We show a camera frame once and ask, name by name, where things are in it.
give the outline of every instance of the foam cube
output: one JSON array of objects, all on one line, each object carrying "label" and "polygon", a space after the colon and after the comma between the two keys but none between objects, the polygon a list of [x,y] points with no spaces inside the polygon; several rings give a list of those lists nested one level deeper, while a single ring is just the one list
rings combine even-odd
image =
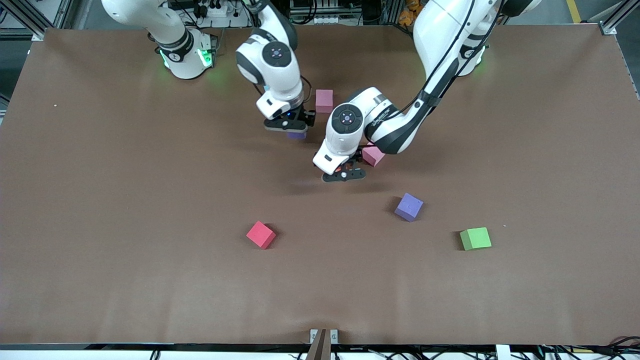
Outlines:
[{"label": "foam cube", "polygon": [[251,228],[251,230],[249,230],[249,233],[247,233],[246,237],[251,239],[251,241],[253,241],[260,247],[260,249],[264,250],[276,237],[276,233],[268,228],[267,225],[264,225],[263,223],[258,221]]},{"label": "foam cube", "polygon": [[330,114],[333,111],[333,90],[316,90],[316,113]]},{"label": "foam cube", "polygon": [[375,167],[384,156],[385,153],[375,146],[367,146],[362,149],[362,158],[372,167]]},{"label": "foam cube", "polygon": [[295,140],[304,140],[307,138],[307,133],[290,133],[287,132],[287,137]]},{"label": "foam cube", "polygon": [[406,221],[413,222],[415,217],[418,216],[422,204],[423,202],[420,199],[416,199],[411,194],[406,193],[400,200],[395,213]]},{"label": "foam cube", "polygon": [[460,238],[462,238],[462,245],[465,250],[491,247],[491,239],[489,239],[489,232],[486,230],[486,227],[464,230],[460,233]]}]

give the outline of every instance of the power strip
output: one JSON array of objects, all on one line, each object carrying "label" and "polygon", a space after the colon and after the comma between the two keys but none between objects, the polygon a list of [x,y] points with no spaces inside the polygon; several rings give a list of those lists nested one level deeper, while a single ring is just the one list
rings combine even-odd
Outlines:
[{"label": "power strip", "polygon": [[316,16],[314,24],[337,24],[339,20],[337,16]]},{"label": "power strip", "polygon": [[220,0],[220,9],[209,8],[207,12],[207,16],[210,17],[227,17],[227,13],[229,11],[229,5],[227,0]]}]

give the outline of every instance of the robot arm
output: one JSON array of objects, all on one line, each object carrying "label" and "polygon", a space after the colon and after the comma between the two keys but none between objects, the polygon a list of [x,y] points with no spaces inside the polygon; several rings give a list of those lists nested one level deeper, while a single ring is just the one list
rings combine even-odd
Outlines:
[{"label": "robot arm", "polygon": [[236,50],[238,69],[254,85],[266,88],[256,105],[267,118],[268,130],[306,132],[312,121],[302,121],[300,127],[289,128],[297,121],[297,117],[290,119],[290,114],[295,111],[297,116],[303,111],[304,98],[294,53],[298,46],[296,30],[269,0],[244,1],[249,10],[258,15],[260,27]]},{"label": "robot arm", "polygon": [[385,154],[398,154],[411,144],[449,85],[457,76],[470,73],[480,62],[484,41],[495,24],[497,5],[500,2],[489,0],[429,0],[426,3],[413,27],[413,41],[427,77],[424,86],[406,114],[374,87],[360,90],[338,105],[330,115],[326,137],[313,159],[327,174],[323,176],[325,181],[364,176],[362,171],[353,172],[342,166],[348,161],[354,163],[361,149],[362,135]]},{"label": "robot arm", "polygon": [[213,66],[216,37],[186,28],[178,14],[161,5],[165,0],[102,0],[117,22],[145,28],[154,38],[164,64],[181,79],[193,79]]}]

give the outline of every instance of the metal frame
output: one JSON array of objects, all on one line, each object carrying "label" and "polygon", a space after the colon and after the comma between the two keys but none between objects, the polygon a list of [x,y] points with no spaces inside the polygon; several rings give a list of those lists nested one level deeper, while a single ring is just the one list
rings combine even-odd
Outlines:
[{"label": "metal frame", "polygon": [[611,15],[604,21],[600,21],[600,31],[603,35],[617,34],[616,26],[622,22],[635,8],[640,5],[640,0],[624,0],[613,10]]},{"label": "metal frame", "polygon": [[0,0],[0,5],[29,29],[37,40],[44,38],[47,28],[54,27],[53,23],[27,0]]},{"label": "metal frame", "polygon": [[53,21],[31,4],[28,0],[0,0],[2,6],[24,29],[0,29],[2,40],[42,40],[47,28],[70,29],[71,9],[81,0],[62,0]]}]

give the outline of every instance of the brown table surface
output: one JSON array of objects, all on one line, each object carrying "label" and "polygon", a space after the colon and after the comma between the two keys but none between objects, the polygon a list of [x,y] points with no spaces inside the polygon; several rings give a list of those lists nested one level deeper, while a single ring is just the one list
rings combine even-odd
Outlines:
[{"label": "brown table surface", "polygon": [[[424,81],[393,28],[299,28],[336,104]],[[596,26],[500,26],[411,147],[323,184],[236,69],[174,78],[142,31],[47,32],[0,128],[0,341],[604,344],[640,333],[640,103]],[[392,213],[405,192],[418,221]],[[245,238],[260,220],[268,250]],[[457,232],[486,226],[491,249]]]}]

